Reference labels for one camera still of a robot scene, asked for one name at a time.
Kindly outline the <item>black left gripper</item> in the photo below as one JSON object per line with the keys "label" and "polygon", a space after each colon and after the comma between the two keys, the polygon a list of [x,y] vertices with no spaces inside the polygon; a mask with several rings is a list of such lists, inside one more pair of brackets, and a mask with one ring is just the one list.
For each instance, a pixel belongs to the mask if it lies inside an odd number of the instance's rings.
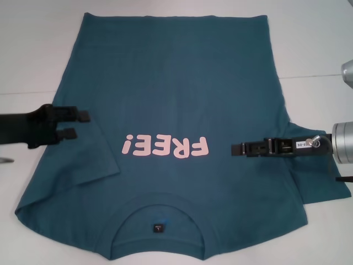
{"label": "black left gripper", "polygon": [[30,113],[0,114],[0,145],[24,143],[29,149],[77,138],[74,128],[56,130],[61,122],[90,122],[89,113],[77,107],[44,104]]}

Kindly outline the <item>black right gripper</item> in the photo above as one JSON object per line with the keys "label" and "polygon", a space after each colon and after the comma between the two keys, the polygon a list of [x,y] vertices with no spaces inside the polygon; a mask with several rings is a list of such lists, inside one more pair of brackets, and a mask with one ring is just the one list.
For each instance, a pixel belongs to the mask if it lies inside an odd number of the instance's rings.
{"label": "black right gripper", "polygon": [[[319,144],[307,145],[306,140],[319,136]],[[231,145],[232,156],[246,157],[298,157],[324,156],[333,153],[332,134],[316,134],[292,138],[268,138],[262,141],[242,142]]]}

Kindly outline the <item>teal t-shirt with pink print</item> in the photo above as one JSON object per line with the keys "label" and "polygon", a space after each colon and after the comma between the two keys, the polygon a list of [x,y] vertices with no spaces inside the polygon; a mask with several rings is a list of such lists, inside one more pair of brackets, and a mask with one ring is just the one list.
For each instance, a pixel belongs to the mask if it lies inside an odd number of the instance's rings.
{"label": "teal t-shirt with pink print", "polygon": [[317,134],[290,121],[265,15],[87,13],[54,105],[91,121],[46,148],[15,214],[109,260],[205,260],[305,226],[306,204],[351,195],[330,156],[231,154],[241,142]]}

